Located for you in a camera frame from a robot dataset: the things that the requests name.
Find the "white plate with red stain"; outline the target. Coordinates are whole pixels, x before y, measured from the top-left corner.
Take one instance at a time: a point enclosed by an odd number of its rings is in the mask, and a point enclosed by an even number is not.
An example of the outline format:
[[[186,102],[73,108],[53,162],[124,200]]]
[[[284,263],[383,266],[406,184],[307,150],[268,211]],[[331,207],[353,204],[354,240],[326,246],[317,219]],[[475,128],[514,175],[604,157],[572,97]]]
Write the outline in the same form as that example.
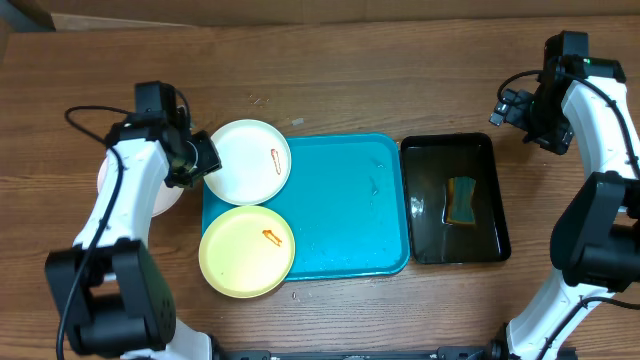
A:
[[[108,170],[108,164],[109,162],[107,158],[105,158],[101,163],[96,181],[98,192],[102,190],[103,183],[106,178],[106,172]],[[155,199],[152,216],[156,217],[169,210],[179,200],[183,191],[183,188],[167,187],[165,183],[162,183]]]

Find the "green yellow sponge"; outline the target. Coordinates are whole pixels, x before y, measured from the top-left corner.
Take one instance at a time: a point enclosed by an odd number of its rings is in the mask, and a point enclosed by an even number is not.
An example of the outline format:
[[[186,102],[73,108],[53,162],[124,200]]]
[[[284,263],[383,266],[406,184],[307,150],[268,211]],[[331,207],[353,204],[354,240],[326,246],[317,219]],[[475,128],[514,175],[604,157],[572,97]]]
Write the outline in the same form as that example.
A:
[[[473,225],[475,215],[472,200],[476,180],[467,177],[453,177],[447,180],[445,222],[451,225]]]

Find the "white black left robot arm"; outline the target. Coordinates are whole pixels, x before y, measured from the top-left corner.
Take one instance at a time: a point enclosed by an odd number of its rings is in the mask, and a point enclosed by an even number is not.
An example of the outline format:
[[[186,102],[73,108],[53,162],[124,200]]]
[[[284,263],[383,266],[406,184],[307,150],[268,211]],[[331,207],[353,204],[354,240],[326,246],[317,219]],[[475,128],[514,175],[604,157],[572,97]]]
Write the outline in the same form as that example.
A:
[[[69,250],[48,255],[45,275],[64,346],[81,356],[220,359],[212,336],[177,318],[171,290],[148,251],[162,186],[188,188],[216,171],[208,134],[192,133],[184,107],[128,112],[100,140],[107,172],[93,210]]]

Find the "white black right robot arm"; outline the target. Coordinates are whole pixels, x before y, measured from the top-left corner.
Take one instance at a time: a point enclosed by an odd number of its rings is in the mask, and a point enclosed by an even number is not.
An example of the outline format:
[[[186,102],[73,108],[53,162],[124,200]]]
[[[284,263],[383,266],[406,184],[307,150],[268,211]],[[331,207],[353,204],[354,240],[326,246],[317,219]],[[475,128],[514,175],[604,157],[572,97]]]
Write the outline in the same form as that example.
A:
[[[533,94],[501,86],[490,120],[556,154],[577,141],[585,182],[552,231],[549,277],[489,343],[486,359],[576,358],[564,346],[571,333],[598,305],[620,306],[616,294],[639,280],[639,226],[615,222],[621,212],[639,218],[639,136],[622,67],[580,53],[548,55],[536,74]]]

